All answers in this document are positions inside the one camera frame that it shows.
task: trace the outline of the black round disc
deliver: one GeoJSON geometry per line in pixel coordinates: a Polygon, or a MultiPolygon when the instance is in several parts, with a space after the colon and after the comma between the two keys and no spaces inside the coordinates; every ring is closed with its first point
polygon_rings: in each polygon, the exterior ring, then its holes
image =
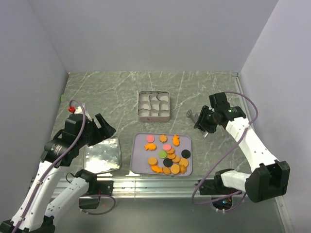
{"type": "Polygon", "coordinates": [[[166,158],[166,159],[163,160],[163,165],[167,166],[167,167],[170,167],[170,166],[173,165],[173,161],[171,159],[169,159],[169,158],[166,158]]]}
{"type": "Polygon", "coordinates": [[[191,155],[191,153],[190,153],[189,150],[183,150],[183,151],[181,152],[181,156],[182,156],[183,158],[185,158],[185,159],[190,158],[190,155],[191,155]]]}

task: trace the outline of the white wall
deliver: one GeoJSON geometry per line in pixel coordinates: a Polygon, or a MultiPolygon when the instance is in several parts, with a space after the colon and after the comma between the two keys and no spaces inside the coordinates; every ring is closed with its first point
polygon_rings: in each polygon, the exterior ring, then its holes
{"type": "Polygon", "coordinates": [[[49,140],[66,71],[29,3],[0,0],[0,222],[24,200],[49,140]]]}
{"type": "Polygon", "coordinates": [[[240,71],[277,0],[29,0],[68,71],[240,71]]]}
{"type": "Polygon", "coordinates": [[[258,134],[291,167],[284,196],[295,232],[311,232],[311,2],[280,0],[242,69],[258,134]]]}

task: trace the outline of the orange round disc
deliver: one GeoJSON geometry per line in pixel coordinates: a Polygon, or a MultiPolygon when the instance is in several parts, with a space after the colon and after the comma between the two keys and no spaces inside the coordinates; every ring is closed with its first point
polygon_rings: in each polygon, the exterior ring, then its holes
{"type": "Polygon", "coordinates": [[[176,155],[175,155],[175,154],[168,154],[167,157],[168,157],[169,159],[174,159],[174,158],[176,157],[176,155]]]}
{"type": "Polygon", "coordinates": [[[164,168],[162,168],[162,170],[163,170],[165,175],[170,175],[170,173],[171,173],[171,170],[168,167],[164,167],[164,168]]]}
{"type": "Polygon", "coordinates": [[[149,159],[148,159],[148,164],[149,164],[150,166],[157,165],[157,159],[154,158],[154,157],[149,158],[149,159]]]}
{"type": "Polygon", "coordinates": [[[179,161],[179,165],[184,165],[185,167],[188,167],[189,162],[188,162],[187,159],[182,158],[182,159],[180,159],[180,161],[179,161]]]}
{"type": "Polygon", "coordinates": [[[180,172],[180,166],[177,164],[174,164],[173,166],[171,166],[171,172],[173,174],[178,174],[180,172]]]}
{"type": "Polygon", "coordinates": [[[175,158],[173,158],[172,161],[173,161],[174,163],[179,163],[180,157],[179,157],[179,156],[175,156],[175,158]]]}

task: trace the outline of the food tray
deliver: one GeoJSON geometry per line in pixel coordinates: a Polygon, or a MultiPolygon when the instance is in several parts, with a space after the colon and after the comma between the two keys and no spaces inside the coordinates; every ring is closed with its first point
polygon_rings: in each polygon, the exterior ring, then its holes
{"type": "Polygon", "coordinates": [[[167,91],[140,91],[138,94],[138,120],[141,122],[167,122],[171,116],[170,94],[167,91]]]}
{"type": "Polygon", "coordinates": [[[158,166],[164,167],[163,159],[159,158],[159,152],[163,150],[164,144],[170,144],[175,149],[175,154],[182,158],[181,152],[183,150],[189,150],[191,153],[190,158],[188,158],[189,165],[187,167],[187,171],[182,174],[179,173],[177,175],[170,174],[170,176],[188,176],[192,173],[192,151],[191,151],[191,139],[186,135],[179,135],[180,145],[178,147],[173,145],[173,137],[174,134],[165,134],[165,133],[137,133],[134,137],[133,142],[133,151],[131,157],[131,170],[134,173],[145,173],[145,174],[155,174],[155,175],[164,175],[164,173],[156,173],[151,170],[150,165],[148,164],[148,159],[151,157],[155,157],[158,160],[158,166]],[[159,140],[159,137],[164,134],[167,136],[167,142],[162,143],[159,140]],[[148,135],[153,135],[155,137],[155,141],[153,142],[156,144],[155,150],[145,150],[145,145],[148,143],[146,138],[148,135]]]}

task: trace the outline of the pink round disc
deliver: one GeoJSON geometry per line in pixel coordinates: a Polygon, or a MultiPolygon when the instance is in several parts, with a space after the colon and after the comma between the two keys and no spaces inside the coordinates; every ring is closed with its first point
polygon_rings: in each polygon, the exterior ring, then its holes
{"type": "Polygon", "coordinates": [[[170,149],[172,149],[172,146],[170,144],[165,144],[165,145],[163,145],[163,149],[165,151],[169,151],[170,149]]]}
{"type": "Polygon", "coordinates": [[[152,135],[147,136],[147,142],[153,143],[154,141],[155,141],[155,137],[153,137],[152,135]]]}

